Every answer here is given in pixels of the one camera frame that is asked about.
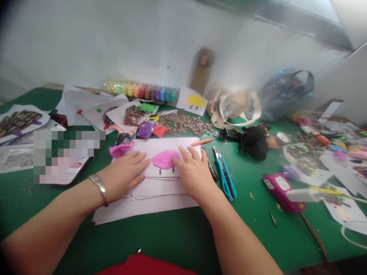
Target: paper stack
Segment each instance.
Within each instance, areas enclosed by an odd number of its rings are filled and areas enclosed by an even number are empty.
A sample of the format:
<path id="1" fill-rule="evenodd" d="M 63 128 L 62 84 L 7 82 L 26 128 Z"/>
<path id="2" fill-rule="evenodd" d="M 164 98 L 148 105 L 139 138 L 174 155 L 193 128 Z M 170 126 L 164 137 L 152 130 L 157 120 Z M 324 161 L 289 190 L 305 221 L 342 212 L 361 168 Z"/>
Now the paper stack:
<path id="1" fill-rule="evenodd" d="M 195 141 L 199 139 L 197 137 L 136 139 L 134 150 L 147 152 L 146 158 L 153 158 L 168 150 L 176 151 L 179 154 L 178 146 L 186 148 Z M 201 156 L 200 147 L 195 147 L 195 149 Z M 146 179 L 127 197 L 112 203 L 107 208 L 97 209 L 93 217 L 96 225 L 142 214 L 198 206 L 182 189 L 179 170 L 174 167 L 163 169 L 159 166 L 159 163 L 152 161 L 143 172 Z"/>

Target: pencil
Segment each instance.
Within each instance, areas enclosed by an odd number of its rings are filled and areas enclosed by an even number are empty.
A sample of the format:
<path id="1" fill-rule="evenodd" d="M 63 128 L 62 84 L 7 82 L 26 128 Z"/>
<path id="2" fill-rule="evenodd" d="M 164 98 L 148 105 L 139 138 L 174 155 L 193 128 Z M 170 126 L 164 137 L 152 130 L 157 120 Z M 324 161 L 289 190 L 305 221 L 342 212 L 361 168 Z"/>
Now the pencil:
<path id="1" fill-rule="evenodd" d="M 194 147 L 194 146 L 197 146 L 197 145 L 202 145 L 202 144 L 205 144 L 205 143 L 208 143 L 208 142 L 211 142 L 213 141 L 214 139 L 205 139 L 203 141 L 197 141 L 197 142 L 193 142 L 191 143 L 191 146 Z"/>

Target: pink hot glue gun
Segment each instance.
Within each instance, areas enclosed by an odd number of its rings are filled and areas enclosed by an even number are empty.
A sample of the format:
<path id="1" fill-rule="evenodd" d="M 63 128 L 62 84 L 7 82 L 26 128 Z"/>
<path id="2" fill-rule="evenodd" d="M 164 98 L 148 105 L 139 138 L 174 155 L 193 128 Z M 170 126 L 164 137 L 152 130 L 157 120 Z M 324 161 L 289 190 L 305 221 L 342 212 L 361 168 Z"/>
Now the pink hot glue gun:
<path id="1" fill-rule="evenodd" d="M 279 201 L 279 204 L 285 211 L 301 212 L 307 208 L 305 202 L 292 202 L 286 195 L 287 192 L 293 190 L 286 178 L 281 173 L 269 176 L 264 174 L 262 181 L 269 188 L 273 196 Z"/>

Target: wrist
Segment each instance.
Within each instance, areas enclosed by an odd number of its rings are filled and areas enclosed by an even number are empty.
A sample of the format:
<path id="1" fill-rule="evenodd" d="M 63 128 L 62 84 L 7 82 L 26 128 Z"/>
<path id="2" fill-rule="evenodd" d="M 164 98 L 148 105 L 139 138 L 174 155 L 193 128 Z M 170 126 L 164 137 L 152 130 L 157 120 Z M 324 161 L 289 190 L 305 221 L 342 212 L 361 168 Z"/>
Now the wrist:
<path id="1" fill-rule="evenodd" d="M 73 214 L 82 218 L 104 205 L 102 193 L 90 178 L 66 190 L 59 197 Z"/>

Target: purple clay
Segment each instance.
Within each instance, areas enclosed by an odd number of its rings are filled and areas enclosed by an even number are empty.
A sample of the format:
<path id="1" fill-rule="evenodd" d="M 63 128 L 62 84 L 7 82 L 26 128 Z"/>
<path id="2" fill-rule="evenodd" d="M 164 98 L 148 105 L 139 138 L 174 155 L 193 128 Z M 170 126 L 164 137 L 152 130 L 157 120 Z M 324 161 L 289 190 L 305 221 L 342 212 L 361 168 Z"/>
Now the purple clay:
<path id="1" fill-rule="evenodd" d="M 159 168 L 159 175 L 162 173 L 162 169 L 168 170 L 172 168 L 172 174 L 175 172 L 175 164 L 172 158 L 180 158 L 180 154 L 174 150 L 166 150 L 152 157 L 152 162 L 155 167 Z"/>

